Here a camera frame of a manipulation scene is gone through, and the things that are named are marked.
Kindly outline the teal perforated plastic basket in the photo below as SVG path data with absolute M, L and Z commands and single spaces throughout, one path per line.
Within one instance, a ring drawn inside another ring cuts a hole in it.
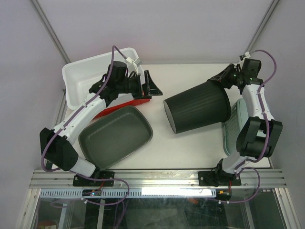
M 222 123 L 223 146 L 227 156 L 236 151 L 236 141 L 244 124 L 248 119 L 245 100 L 237 100 L 231 107 L 231 116 L 228 121 Z

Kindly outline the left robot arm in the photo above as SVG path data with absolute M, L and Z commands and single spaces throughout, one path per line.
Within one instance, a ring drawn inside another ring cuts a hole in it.
M 111 61 L 107 73 L 91 86 L 84 101 L 68 118 L 52 129 L 41 130 L 41 167 L 44 171 L 52 172 L 52 169 L 47 169 L 44 164 L 44 161 L 48 160 L 56 165 L 57 169 L 81 175 L 89 185 L 99 182 L 97 167 L 79 156 L 73 148 L 81 131 L 120 94 L 131 94 L 135 100 L 163 94 L 153 82 L 148 70 L 144 71 L 144 83 L 141 83 L 139 73 L 128 74 L 127 71 L 126 63 Z

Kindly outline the black ribbed waste bin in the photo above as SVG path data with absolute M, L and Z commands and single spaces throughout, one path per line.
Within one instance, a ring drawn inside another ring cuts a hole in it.
M 231 116 L 225 89 L 212 80 L 169 97 L 163 104 L 175 134 L 226 122 Z

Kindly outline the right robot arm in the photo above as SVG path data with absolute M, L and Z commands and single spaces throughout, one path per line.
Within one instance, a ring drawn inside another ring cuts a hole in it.
M 223 89 L 237 86 L 248 112 L 248 119 L 236 140 L 236 152 L 221 159 L 204 177 L 212 186 L 227 185 L 238 179 L 246 164 L 270 157 L 279 140 L 283 124 L 271 115 L 266 102 L 265 82 L 258 78 L 261 65 L 260 60 L 242 57 L 239 63 L 228 65 L 209 79 Z

